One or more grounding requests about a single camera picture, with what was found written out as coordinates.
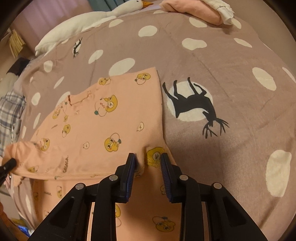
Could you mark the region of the peach cartoon print garment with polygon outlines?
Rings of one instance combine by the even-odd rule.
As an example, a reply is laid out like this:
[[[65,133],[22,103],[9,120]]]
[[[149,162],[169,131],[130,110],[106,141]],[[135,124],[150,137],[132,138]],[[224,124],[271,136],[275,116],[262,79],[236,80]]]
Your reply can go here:
[[[203,140],[202,104],[211,100],[200,82],[160,82],[155,68],[101,78],[67,96],[30,140],[8,145],[4,157],[17,160],[18,176],[34,180],[32,215],[41,222],[76,183],[98,183],[134,153],[132,199],[115,206],[118,239],[178,240],[181,207],[165,197],[160,160],[162,153],[172,160],[179,154],[164,137],[163,108],[175,123],[197,124],[184,131],[168,126],[187,156]]]

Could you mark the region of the plaid grey pillow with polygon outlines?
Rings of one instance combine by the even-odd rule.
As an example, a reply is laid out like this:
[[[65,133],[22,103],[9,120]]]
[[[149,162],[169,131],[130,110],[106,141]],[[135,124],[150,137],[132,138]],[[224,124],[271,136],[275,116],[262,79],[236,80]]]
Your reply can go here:
[[[1,157],[7,145],[15,143],[20,134],[21,117],[26,107],[24,97],[13,90],[1,97]]]

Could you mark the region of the mauve polka dot duvet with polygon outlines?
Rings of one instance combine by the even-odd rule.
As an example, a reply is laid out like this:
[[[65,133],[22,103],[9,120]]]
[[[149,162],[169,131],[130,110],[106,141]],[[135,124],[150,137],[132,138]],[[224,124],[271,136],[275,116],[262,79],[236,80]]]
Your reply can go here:
[[[33,182],[36,224],[78,182],[139,166],[116,207],[119,240],[178,240],[160,156],[219,182],[268,240],[295,216],[295,77],[250,25],[214,27],[146,11],[67,38],[22,75],[27,106],[17,177]]]

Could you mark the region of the pink curtain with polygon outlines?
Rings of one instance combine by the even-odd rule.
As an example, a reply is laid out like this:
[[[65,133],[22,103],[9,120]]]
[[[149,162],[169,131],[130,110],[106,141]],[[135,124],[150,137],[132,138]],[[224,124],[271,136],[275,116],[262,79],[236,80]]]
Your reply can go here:
[[[32,1],[13,21],[11,28],[34,49],[40,40],[61,22],[92,11],[88,1]]]

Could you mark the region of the white goose plush toy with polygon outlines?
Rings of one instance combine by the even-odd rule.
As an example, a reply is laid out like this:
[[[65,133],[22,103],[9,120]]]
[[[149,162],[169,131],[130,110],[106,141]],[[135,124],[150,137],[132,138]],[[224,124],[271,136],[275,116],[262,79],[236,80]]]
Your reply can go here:
[[[50,30],[41,39],[35,47],[35,56],[48,53],[56,45],[89,28],[98,26],[103,20],[114,19],[125,14],[133,13],[145,9],[152,4],[152,2],[148,1],[132,0],[120,4],[112,11],[92,11],[67,19]]]

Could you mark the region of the folded pink garment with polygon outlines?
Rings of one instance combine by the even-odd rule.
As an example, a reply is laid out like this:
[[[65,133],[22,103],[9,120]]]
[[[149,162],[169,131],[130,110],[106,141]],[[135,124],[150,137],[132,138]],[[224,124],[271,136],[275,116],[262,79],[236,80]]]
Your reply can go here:
[[[163,11],[190,14],[216,26],[223,23],[220,14],[203,1],[167,0],[159,6]]]

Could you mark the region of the teal curtain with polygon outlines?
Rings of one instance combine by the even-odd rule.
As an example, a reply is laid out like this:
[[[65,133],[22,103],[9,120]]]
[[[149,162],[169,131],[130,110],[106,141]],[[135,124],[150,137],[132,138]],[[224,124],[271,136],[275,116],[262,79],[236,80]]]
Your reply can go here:
[[[93,11],[112,11],[126,0],[88,0]]]

